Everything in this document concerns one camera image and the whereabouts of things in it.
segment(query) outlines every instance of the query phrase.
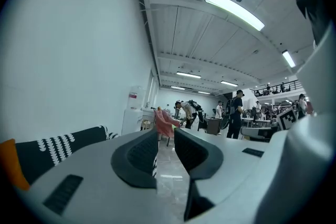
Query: ceiling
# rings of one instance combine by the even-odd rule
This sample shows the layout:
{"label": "ceiling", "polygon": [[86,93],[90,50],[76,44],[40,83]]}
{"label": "ceiling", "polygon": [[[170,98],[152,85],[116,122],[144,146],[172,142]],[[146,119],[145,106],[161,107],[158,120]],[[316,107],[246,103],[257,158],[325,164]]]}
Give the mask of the ceiling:
{"label": "ceiling", "polygon": [[[295,0],[242,0],[243,8],[265,27],[255,30],[233,14],[204,0],[144,0],[160,85],[213,94],[281,82],[295,73],[313,51],[310,22]],[[186,78],[176,72],[197,74]],[[222,80],[238,84],[232,87]]]}

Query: white wall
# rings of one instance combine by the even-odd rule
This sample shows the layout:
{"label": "white wall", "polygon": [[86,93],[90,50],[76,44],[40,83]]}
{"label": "white wall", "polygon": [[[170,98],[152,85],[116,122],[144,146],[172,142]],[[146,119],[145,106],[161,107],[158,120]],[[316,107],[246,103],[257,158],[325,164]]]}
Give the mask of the white wall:
{"label": "white wall", "polygon": [[138,0],[11,0],[0,18],[0,142],[121,133],[153,65]]}
{"label": "white wall", "polygon": [[162,109],[168,108],[171,111],[172,115],[174,115],[174,106],[177,100],[183,100],[185,102],[189,100],[194,100],[202,107],[204,113],[209,116],[213,116],[212,109],[215,109],[217,107],[219,100],[223,101],[223,106],[225,106],[227,102],[227,99],[224,96],[213,97],[205,94],[195,94],[183,91],[160,89],[157,95],[155,107],[160,106]]}
{"label": "white wall", "polygon": [[[232,96],[234,97],[236,93],[237,91],[232,92]],[[252,107],[256,106],[258,98],[255,97],[253,92],[250,89],[245,89],[243,93],[245,95],[241,99],[243,101],[243,109],[252,109]]]}

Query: floor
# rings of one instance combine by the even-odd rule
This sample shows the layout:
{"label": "floor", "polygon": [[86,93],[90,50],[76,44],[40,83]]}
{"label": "floor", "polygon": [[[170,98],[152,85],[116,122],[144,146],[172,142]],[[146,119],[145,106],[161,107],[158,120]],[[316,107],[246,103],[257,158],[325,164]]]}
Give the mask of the floor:
{"label": "floor", "polygon": [[171,212],[172,223],[183,223],[189,189],[189,175],[175,153],[174,138],[159,142],[157,159],[157,195]]}

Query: pillow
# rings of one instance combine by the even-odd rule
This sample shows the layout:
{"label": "pillow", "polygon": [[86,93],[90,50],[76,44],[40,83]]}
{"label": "pillow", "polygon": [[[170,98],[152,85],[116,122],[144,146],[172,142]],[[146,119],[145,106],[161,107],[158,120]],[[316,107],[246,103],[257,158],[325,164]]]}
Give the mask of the pillow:
{"label": "pillow", "polygon": [[9,182],[22,190],[29,190],[29,183],[21,171],[14,139],[0,144],[0,164],[7,174]]}

